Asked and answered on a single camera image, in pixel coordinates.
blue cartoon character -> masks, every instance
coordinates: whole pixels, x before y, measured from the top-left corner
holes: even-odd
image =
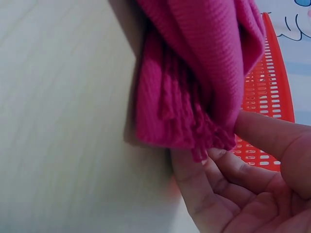
[[[311,0],[295,0],[299,6],[311,6]]]
[[[270,12],[277,36],[299,41],[311,38],[311,0],[257,0],[262,12]]]

palm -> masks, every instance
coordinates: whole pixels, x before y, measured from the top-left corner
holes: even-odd
[[[236,133],[281,161],[281,173],[211,149],[204,164],[172,150],[177,184],[203,233],[311,233],[311,127],[241,113]]]
[[[213,179],[207,171],[210,165],[205,166],[207,176]],[[280,173],[276,173],[263,190],[259,190],[261,187],[256,187],[254,181],[252,188],[256,194],[242,186],[227,182],[224,177],[218,179],[213,183],[213,190],[224,207],[232,214],[223,232],[308,232],[307,228],[310,225],[306,223],[310,221],[311,201],[302,199],[291,190]]]

light blue surface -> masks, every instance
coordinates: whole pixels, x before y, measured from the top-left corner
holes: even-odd
[[[288,74],[298,74],[311,76],[311,65],[297,63],[297,62],[284,62]]]

finger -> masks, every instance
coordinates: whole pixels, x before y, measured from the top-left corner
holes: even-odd
[[[264,192],[277,174],[275,171],[250,166],[225,150],[210,149],[208,155],[230,182],[245,187],[255,194]]]
[[[202,232],[222,232],[233,214],[214,194],[203,165],[189,151],[171,150],[171,155],[177,185],[196,226]]]
[[[310,132],[310,126],[244,111],[240,112],[235,125],[235,133],[240,138],[279,161],[291,143],[304,133]]]
[[[311,127],[240,112],[236,134],[281,161],[286,184],[305,199],[311,198]]]
[[[211,158],[207,159],[204,168],[214,193],[231,200],[241,209],[256,197],[250,190],[228,182]]]

pink scarf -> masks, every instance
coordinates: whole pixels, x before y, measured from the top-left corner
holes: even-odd
[[[136,129],[148,144],[231,150],[244,78],[263,53],[253,0],[137,0],[150,26],[140,72]]]

